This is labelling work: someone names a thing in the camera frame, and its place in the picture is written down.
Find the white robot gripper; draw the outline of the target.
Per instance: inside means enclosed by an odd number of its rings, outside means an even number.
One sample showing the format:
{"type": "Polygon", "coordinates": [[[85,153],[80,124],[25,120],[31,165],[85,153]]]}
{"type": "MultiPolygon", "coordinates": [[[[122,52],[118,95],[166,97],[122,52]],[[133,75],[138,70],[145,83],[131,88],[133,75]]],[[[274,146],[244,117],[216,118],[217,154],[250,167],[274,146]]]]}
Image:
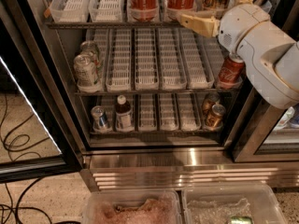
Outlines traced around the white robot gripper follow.
{"type": "Polygon", "coordinates": [[[235,53],[243,37],[256,25],[269,21],[270,16],[253,0],[236,0],[238,6],[229,9],[221,18],[219,11],[180,11],[178,22],[204,37],[216,37],[229,52],[235,53]]]}

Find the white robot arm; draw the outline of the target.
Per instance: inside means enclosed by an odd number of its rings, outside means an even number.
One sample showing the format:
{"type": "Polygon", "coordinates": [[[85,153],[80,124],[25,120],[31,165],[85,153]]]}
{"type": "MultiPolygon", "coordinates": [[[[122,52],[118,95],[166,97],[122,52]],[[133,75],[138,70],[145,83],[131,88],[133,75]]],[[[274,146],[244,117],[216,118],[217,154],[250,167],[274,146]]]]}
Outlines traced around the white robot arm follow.
{"type": "Polygon", "coordinates": [[[253,0],[230,0],[223,11],[180,11],[177,19],[241,58],[250,83],[270,105],[287,109],[299,103],[299,43],[253,0]]]}

